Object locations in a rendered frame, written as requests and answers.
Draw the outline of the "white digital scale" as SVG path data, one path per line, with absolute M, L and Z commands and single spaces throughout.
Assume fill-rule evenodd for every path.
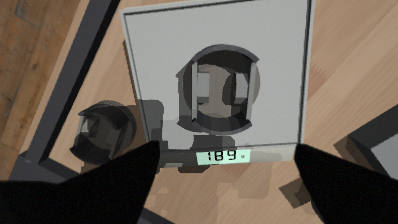
M 158 167 L 292 161 L 304 143 L 315 0 L 189 1 L 119 10 L 146 143 L 160 144 Z M 253 126 L 228 136 L 191 124 L 182 88 L 191 58 L 216 44 L 260 59 Z

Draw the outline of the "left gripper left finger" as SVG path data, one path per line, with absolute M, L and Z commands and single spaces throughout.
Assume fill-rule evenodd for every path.
M 0 181 L 0 224 L 137 224 L 159 159 L 152 140 L 59 184 Z

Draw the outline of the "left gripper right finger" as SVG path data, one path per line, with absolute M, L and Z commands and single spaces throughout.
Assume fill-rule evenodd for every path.
M 326 224 L 398 224 L 398 180 L 307 144 L 294 161 Z

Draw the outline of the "grey metal tray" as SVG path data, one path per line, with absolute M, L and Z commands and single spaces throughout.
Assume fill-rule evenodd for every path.
M 398 104 L 348 135 L 376 172 L 398 179 Z

